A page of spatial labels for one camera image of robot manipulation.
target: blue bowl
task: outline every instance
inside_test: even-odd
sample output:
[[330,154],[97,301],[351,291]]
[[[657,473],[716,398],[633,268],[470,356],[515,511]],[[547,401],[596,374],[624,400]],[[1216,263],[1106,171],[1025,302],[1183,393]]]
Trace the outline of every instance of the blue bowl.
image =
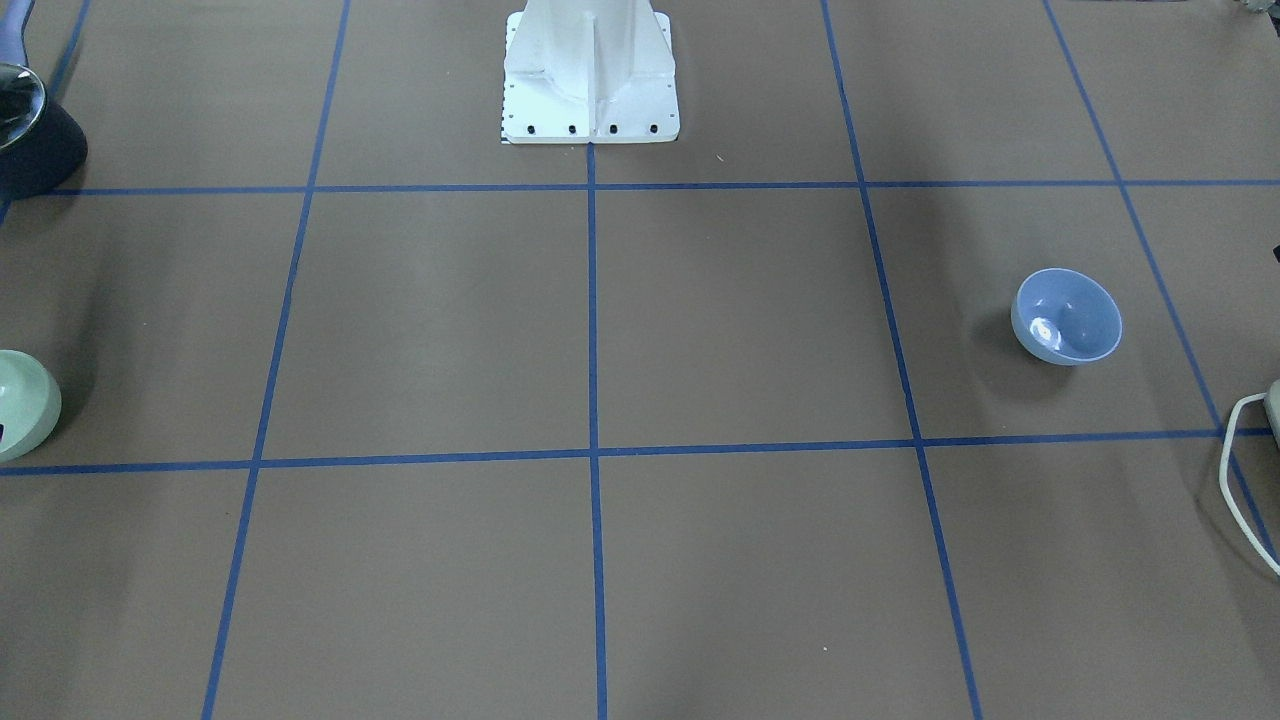
[[1123,323],[1111,295],[1065,268],[1032,273],[1014,297],[1014,334],[1028,352],[1055,365],[1083,365],[1111,355]]

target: mint green bowl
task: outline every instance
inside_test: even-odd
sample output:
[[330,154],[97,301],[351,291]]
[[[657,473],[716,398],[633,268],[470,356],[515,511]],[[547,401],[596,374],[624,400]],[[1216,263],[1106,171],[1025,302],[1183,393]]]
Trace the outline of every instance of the mint green bowl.
[[61,411],[63,395],[49,370],[26,352],[0,350],[0,462],[45,442]]

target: bowl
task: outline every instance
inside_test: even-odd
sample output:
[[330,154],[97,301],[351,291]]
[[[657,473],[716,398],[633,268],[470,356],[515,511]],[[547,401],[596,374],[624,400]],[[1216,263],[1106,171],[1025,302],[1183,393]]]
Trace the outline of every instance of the bowl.
[[45,442],[63,411],[58,382],[35,357],[0,350],[0,462]]
[[1066,268],[1037,270],[1023,281],[1010,318],[1018,342],[1055,365],[1097,363],[1115,352],[1123,333],[1111,293]]

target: white plastic stand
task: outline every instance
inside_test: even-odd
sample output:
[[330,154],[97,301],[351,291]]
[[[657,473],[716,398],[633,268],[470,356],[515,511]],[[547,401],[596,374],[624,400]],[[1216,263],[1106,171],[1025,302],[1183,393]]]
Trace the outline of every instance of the white plastic stand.
[[529,0],[507,19],[503,67],[504,142],[680,135],[671,19],[649,0]]

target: white cable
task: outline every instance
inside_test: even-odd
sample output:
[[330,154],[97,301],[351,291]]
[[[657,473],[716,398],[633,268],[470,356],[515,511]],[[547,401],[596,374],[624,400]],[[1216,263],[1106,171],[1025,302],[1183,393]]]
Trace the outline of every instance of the white cable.
[[1222,460],[1217,464],[1217,487],[1222,491],[1222,500],[1226,501],[1226,506],[1231,509],[1235,524],[1240,527],[1242,532],[1244,532],[1244,537],[1249,538],[1249,544],[1253,546],[1253,550],[1257,551],[1262,560],[1266,560],[1271,570],[1275,571],[1276,575],[1280,575],[1280,564],[1277,564],[1275,559],[1267,553],[1266,548],[1262,547],[1262,543],[1258,542],[1258,537],[1253,534],[1253,529],[1244,521],[1244,515],[1240,515],[1240,509],[1236,507],[1235,498],[1231,497],[1231,488],[1226,487],[1226,468],[1231,462],[1231,442],[1235,439],[1235,423],[1240,419],[1240,410],[1251,402],[1263,400],[1266,396],[1267,393],[1262,392],[1242,397],[1240,401],[1235,404],[1235,407],[1231,409],[1231,418],[1226,421],[1226,436],[1222,438]]

